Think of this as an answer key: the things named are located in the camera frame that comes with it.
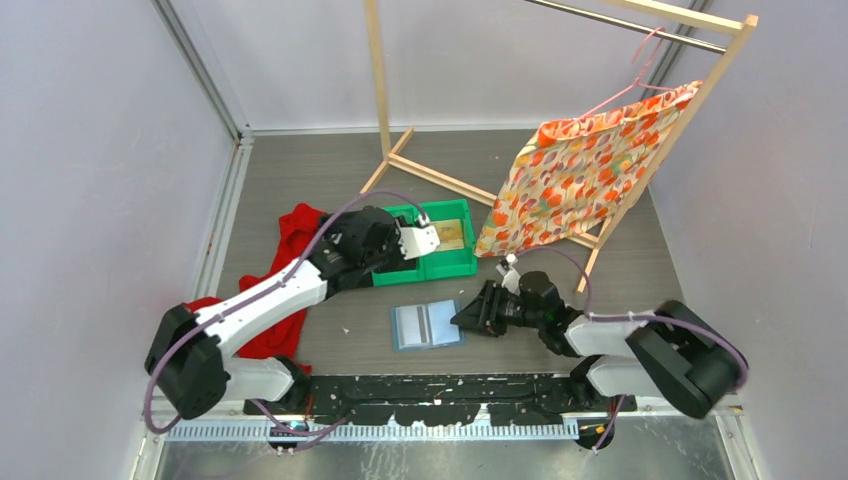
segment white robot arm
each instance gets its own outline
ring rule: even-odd
[[[594,315],[564,303],[544,272],[519,274],[516,261],[507,256],[497,267],[501,284],[488,280],[451,323],[492,337],[508,325],[535,328],[548,350],[585,358],[570,377],[591,395],[664,397],[693,418],[744,383],[744,357],[682,303]]]
[[[261,399],[297,404],[305,376],[285,357],[243,359],[236,352],[281,319],[356,288],[376,269],[435,251],[436,228],[419,217],[408,225],[385,210],[366,207],[343,214],[306,258],[216,305],[190,312],[169,310],[145,361],[153,374],[166,352],[198,326],[202,331],[172,352],[157,385],[183,419],[196,418],[221,400]]]

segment floral fabric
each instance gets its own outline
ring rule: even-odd
[[[701,82],[542,124],[521,149],[474,253],[502,256],[590,230],[642,177]]]

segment wooden frame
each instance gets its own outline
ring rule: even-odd
[[[386,100],[386,77],[383,68],[383,47],[380,39],[379,14],[377,12],[377,0],[363,0],[365,4],[366,25],[368,28],[368,44],[371,51],[371,66],[374,73],[374,87],[377,95],[377,119],[380,127],[380,145],[382,148],[383,159],[377,170],[368,179],[368,182],[362,187],[361,192],[371,190],[374,185],[380,181],[380,177],[388,170],[389,167],[395,167],[405,172],[411,173],[418,177],[427,180],[428,182],[440,185],[448,190],[459,193],[465,197],[477,202],[493,206],[497,195],[477,188],[473,185],[465,183],[456,178],[437,172],[431,168],[425,167],[419,163],[413,162],[403,156],[401,151],[409,142],[409,139],[414,133],[412,127],[408,128],[401,136],[400,140],[394,145],[391,144],[389,134],[389,113],[388,101]],[[698,92],[692,98],[689,106],[683,111],[678,118],[668,137],[660,146],[653,160],[647,165],[647,170],[642,176],[642,180],[637,182],[627,196],[622,200],[619,208],[613,215],[607,217],[601,226],[601,231],[598,236],[582,233],[568,237],[571,240],[586,248],[590,248],[592,253],[589,255],[589,260],[586,263],[585,270],[587,274],[592,272],[595,262],[598,259],[601,248],[609,240],[610,235],[615,231],[615,227],[621,222],[621,219],[627,211],[633,207],[636,201],[645,192],[648,183],[653,178],[663,160],[668,156],[674,144],[680,138],[683,130],[689,125],[692,117],[698,112],[698,109],[703,105],[709,94],[718,84],[724,72],[736,58],[736,55],[745,45],[745,42],[751,36],[754,29],[757,27],[758,18],[754,15],[749,15],[744,22],[737,22],[726,18],[716,17],[702,12],[696,12],[683,7],[667,5],[654,0],[599,0],[603,3],[620,6],[628,10],[634,10],[641,13],[647,13],[656,17],[672,20],[674,22],[690,25],[696,28],[709,30],[712,32],[722,33],[731,37],[727,45],[726,51],[721,55],[719,60],[713,66],[710,73],[704,79]],[[582,292],[586,287],[585,278],[581,278],[577,286],[577,291]]]

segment green plastic bin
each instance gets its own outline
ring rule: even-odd
[[[414,270],[388,273],[375,272],[371,276],[374,286],[424,282],[477,274],[477,257],[474,256],[474,233],[471,227],[471,212],[468,209],[468,201],[465,199],[447,200],[422,203],[421,206],[424,207],[432,222],[458,219],[462,226],[465,247],[425,255],[418,259],[418,266]],[[402,215],[410,222],[414,221],[418,215],[415,207],[411,205],[385,207],[385,210],[394,216]]]

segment metal rod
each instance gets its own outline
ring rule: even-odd
[[[706,12],[707,9],[712,5],[713,0],[692,0],[689,4],[689,10],[693,10],[696,12]],[[690,25],[680,24],[677,26],[677,29],[674,31],[676,35],[685,35],[687,37],[691,37],[695,34],[695,27]],[[662,58],[657,63],[657,68],[654,70],[654,73],[651,74],[651,79],[648,80],[648,85],[665,85],[665,81],[668,76],[671,74],[671,70],[674,69],[674,66],[677,65],[677,61],[680,60],[680,54],[683,52],[683,45],[679,43],[670,43],[668,48],[663,52]],[[657,93],[656,90],[652,88],[646,88],[644,92],[642,92],[641,100],[644,100],[652,95]]]
[[[654,31],[653,28],[646,27],[644,25],[639,25],[638,23],[628,22],[627,20],[621,20],[615,17],[608,17],[606,15],[601,15],[600,13],[590,12],[588,10],[581,10],[575,7],[569,7],[568,5],[561,5],[559,3],[549,2],[547,0],[524,0],[525,2],[535,3],[536,5],[541,5],[543,7],[553,8],[554,10],[559,10],[561,12],[570,13],[572,15],[577,15],[579,17],[588,18],[591,20],[596,20],[602,23],[606,23],[609,25],[615,25],[617,27],[625,28],[627,30],[632,30],[634,32],[641,32],[644,34],[651,33]],[[657,32],[654,34],[655,37],[659,37],[671,42],[681,43],[683,45],[689,45],[690,47],[700,48],[701,50],[706,50],[708,52],[720,53],[723,54],[726,49],[722,46],[716,45],[714,43],[705,42],[703,40],[698,40],[697,38],[685,37],[683,35],[677,35],[675,33],[667,33],[667,32]]]
[[[218,117],[224,124],[224,128],[227,129],[233,140],[237,140],[241,136],[241,131],[236,125],[236,121],[233,119],[232,113],[230,113],[230,110],[227,108],[227,103],[224,101],[224,97],[221,96],[221,91],[218,90],[218,87],[215,85],[215,81],[212,80],[212,75],[210,75],[209,70],[206,69],[206,65],[203,63],[200,53],[191,41],[191,37],[189,37],[185,26],[180,20],[172,0],[151,0],[151,2],[159,12],[165,27],[174,38],[177,48],[179,48],[180,52],[182,52],[183,57],[188,63],[188,67],[200,83],[200,88],[203,89],[206,97],[210,102],[212,102],[212,107],[215,109],[215,113],[218,114]]]

